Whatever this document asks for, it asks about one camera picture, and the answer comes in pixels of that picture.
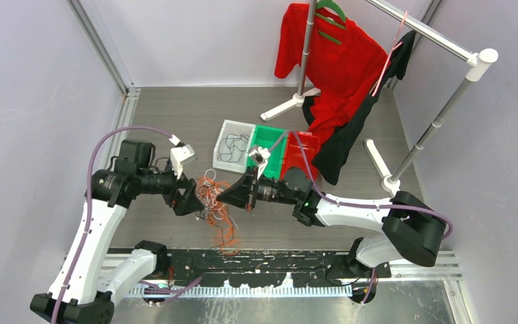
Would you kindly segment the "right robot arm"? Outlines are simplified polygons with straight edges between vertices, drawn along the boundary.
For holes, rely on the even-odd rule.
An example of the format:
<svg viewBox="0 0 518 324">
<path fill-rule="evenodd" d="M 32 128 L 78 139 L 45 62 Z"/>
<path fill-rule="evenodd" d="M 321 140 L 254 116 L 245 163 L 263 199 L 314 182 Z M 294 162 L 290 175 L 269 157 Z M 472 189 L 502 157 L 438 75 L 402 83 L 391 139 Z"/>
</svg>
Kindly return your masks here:
<svg viewBox="0 0 518 324">
<path fill-rule="evenodd" d="M 217 201 L 252 210 L 258 201 L 293 206 L 292 215 L 305 226 L 348 226 L 373 235 L 357 238 L 347 267 L 356 277 L 366 276 L 380 264 L 405 259 L 423 267 L 435 265 L 449 227 L 414 195 L 400 191 L 394 198 L 365 200 L 319 193 L 315 183 L 298 167 L 282 180 L 259 175 L 248 167 L 242 177 L 217 196 Z"/>
</svg>

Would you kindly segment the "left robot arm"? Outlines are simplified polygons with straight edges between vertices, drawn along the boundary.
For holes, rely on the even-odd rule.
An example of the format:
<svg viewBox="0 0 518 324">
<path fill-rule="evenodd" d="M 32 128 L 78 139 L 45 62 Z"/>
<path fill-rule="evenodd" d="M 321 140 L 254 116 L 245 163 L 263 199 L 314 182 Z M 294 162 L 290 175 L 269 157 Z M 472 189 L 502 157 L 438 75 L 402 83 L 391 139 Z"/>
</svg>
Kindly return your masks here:
<svg viewBox="0 0 518 324">
<path fill-rule="evenodd" d="M 152 160 L 155 146 L 124 140 L 110 168 L 91 175 L 82 220 L 66 260 L 46 293 L 36 294 L 30 310 L 50 323 L 110 323 L 119 302 L 149 275 L 160 279 L 171 261 L 164 244 L 143 240 L 108 275 L 100 270 L 116 229 L 131 203 L 143 194 L 163 197 L 177 216 L 202 211 L 196 182 L 183 166 L 196 155 L 193 148 L 172 138 L 165 168 Z"/>
</svg>

